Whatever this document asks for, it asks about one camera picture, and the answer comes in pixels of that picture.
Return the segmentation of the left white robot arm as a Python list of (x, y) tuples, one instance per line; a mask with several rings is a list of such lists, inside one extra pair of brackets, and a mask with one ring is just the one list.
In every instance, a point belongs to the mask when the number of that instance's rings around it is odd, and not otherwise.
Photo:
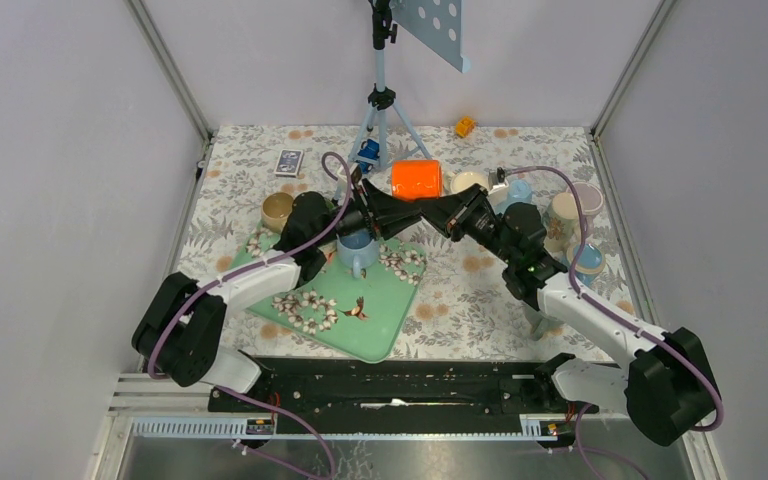
[(248, 411), (269, 401), (270, 385), (249, 355), (220, 344), (228, 313), (303, 286), (326, 264), (323, 245), (355, 233), (393, 236), (422, 218), (419, 200), (402, 200), (367, 180), (350, 184), (335, 205), (318, 192), (296, 197), (277, 243), (254, 260), (201, 284), (175, 272), (161, 283), (139, 322), (132, 347), (153, 379), (180, 387), (231, 390)]

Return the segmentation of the light blue ribbed mug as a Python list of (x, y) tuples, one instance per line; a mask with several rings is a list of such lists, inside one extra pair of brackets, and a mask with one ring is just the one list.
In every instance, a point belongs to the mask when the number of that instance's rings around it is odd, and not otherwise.
[(367, 230), (337, 238), (337, 256), (354, 278), (365, 278), (367, 269), (379, 258), (379, 242)]

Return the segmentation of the blue butterfly mug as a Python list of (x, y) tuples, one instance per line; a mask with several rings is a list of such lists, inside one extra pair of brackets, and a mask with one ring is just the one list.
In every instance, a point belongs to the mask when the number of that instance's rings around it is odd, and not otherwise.
[(574, 268), (575, 276), (580, 283), (591, 287), (595, 279), (604, 270), (606, 258), (602, 251), (591, 243), (586, 243), (584, 251), (578, 254), (580, 247), (579, 242), (570, 244), (562, 255), (562, 261), (569, 267), (573, 260), (578, 258)]

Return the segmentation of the beige mug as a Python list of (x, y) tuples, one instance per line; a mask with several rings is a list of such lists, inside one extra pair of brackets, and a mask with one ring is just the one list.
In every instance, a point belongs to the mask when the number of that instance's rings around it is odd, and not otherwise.
[(294, 197), (276, 192), (265, 198), (261, 205), (261, 224), (269, 231), (281, 234), (293, 210)]

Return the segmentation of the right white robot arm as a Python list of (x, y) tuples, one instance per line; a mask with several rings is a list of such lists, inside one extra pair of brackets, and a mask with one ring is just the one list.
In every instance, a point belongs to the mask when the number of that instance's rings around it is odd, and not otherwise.
[(557, 412), (571, 400), (595, 404), (628, 416), (661, 446), (720, 426), (724, 404), (699, 337), (686, 328), (669, 332), (604, 303), (545, 250), (546, 230), (535, 206), (514, 203), (497, 215), (486, 191), (474, 185), (421, 199), (417, 209), (443, 236), (468, 236), (503, 261), (502, 278), (515, 298), (568, 324), (613, 361), (611, 367), (562, 361), (533, 386), (543, 410)]

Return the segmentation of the grey blue mug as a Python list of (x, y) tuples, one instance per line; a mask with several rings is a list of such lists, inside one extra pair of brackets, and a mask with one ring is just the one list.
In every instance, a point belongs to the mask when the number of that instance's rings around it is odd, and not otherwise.
[(562, 321), (547, 316), (529, 305), (524, 306), (524, 315), (530, 325), (529, 338), (533, 341), (539, 341), (558, 329), (563, 330), (564, 323)]

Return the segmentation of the orange mug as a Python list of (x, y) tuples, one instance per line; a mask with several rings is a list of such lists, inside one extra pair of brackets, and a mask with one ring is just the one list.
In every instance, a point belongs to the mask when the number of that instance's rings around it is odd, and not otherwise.
[(443, 194), (442, 167), (437, 160), (403, 160), (391, 168), (393, 197), (413, 201), (439, 198)]

